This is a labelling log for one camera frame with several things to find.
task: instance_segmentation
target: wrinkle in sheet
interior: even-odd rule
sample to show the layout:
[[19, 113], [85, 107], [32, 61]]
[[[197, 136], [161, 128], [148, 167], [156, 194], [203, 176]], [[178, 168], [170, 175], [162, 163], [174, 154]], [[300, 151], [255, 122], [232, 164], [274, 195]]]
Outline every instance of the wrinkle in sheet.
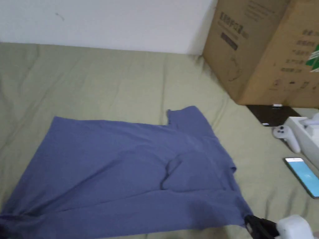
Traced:
[[159, 124], [164, 124], [164, 118], [165, 118], [165, 110], [164, 110], [164, 97], [165, 97], [165, 87], [166, 87], [166, 81], [167, 81], [167, 61], [168, 57], [165, 55], [164, 61], [163, 61], [163, 83], [162, 83], [162, 97], [161, 97], [161, 103], [160, 103], [160, 115], [159, 115]]
[[265, 207], [265, 216], [264, 216], [265, 219], [269, 218], [270, 204], [275, 198], [276, 194], [277, 194], [277, 189], [274, 189], [267, 198], [266, 207]]
[[[24, 52], [24, 59], [27, 61], [27, 56]], [[31, 70], [34, 68], [37, 60], [39, 59], [40, 57], [40, 46], [39, 45], [36, 45], [36, 48], [35, 48], [35, 58], [33, 59], [32, 63], [27, 66], [27, 71], [26, 73], [24, 73], [21, 78], [19, 79], [19, 83], [18, 83], [18, 94], [19, 96], [21, 97], [22, 96], [22, 89], [23, 89], [23, 85], [25, 84], [25, 79], [27, 79], [30, 75], [30, 72]]]
[[289, 199], [288, 199], [288, 202], [287, 202], [287, 208], [286, 208], [286, 212], [283, 216], [283, 218], [285, 217], [288, 217], [291, 215], [291, 211], [292, 211], [292, 208], [293, 208], [293, 203], [296, 199], [296, 196], [297, 196], [297, 191], [298, 189], [295, 187], [292, 192], [290, 193], [289, 195]]
[[61, 73], [58, 76], [56, 81], [53, 81], [53, 83], [46, 89], [46, 91], [44, 92], [44, 94], [42, 95], [40, 100], [38, 100], [37, 102], [33, 101], [29, 105], [29, 107], [26, 110], [26, 113], [21, 118], [20, 122], [17, 123], [17, 125], [14, 128], [14, 130], [10, 134], [8, 134], [8, 136], [6, 137], [4, 145], [0, 146], [0, 157], [1, 157], [1, 154], [2, 154], [2, 151], [3, 151], [4, 147], [9, 145], [9, 144], [11, 144], [12, 141], [15, 139], [15, 136], [19, 133], [19, 131], [21, 129], [23, 129], [23, 127], [27, 124], [27, 122], [29, 122], [30, 120], [33, 119], [34, 115], [38, 111], [38, 109], [39, 109], [40, 105], [42, 104], [42, 102], [45, 100], [47, 95], [50, 94], [53, 91], [54, 87], [61, 80], [62, 76], [63, 76], [63, 73]]

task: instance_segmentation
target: mattress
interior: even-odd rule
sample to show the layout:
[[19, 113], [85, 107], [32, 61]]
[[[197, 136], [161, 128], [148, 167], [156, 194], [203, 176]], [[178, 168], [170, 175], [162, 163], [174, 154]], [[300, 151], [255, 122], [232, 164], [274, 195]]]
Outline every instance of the mattress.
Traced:
[[[296, 155], [245, 106], [234, 103], [202, 57], [10, 43], [1, 43], [0, 53], [1, 206], [54, 116], [166, 124], [166, 110], [195, 105], [233, 158], [235, 178], [254, 214], [272, 221], [299, 214], [319, 230], [319, 200], [282, 161]], [[146, 237], [250, 238], [238, 226], [126, 238]]]

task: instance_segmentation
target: smartphone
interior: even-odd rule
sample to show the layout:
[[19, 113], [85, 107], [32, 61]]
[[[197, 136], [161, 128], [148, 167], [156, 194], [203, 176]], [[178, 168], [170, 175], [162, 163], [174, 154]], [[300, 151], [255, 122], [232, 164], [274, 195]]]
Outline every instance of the smartphone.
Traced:
[[312, 198], [319, 198], [319, 178], [302, 158], [285, 158], [285, 163]]

